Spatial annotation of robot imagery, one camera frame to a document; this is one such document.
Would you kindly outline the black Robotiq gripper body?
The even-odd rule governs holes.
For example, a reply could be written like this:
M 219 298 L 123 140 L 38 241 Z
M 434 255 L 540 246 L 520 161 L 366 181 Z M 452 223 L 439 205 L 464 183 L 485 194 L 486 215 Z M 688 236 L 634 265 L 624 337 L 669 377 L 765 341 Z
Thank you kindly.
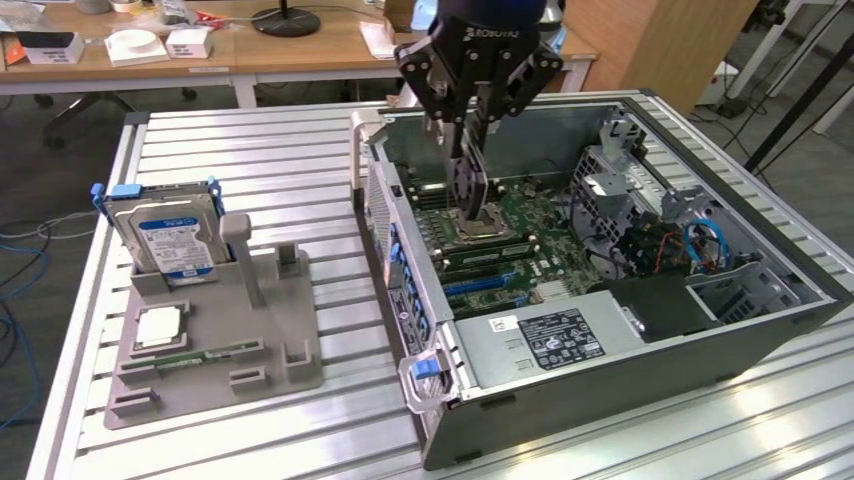
M 478 85 L 508 81 L 541 45 L 541 3 L 441 1 L 429 29 L 447 91 L 473 94 Z

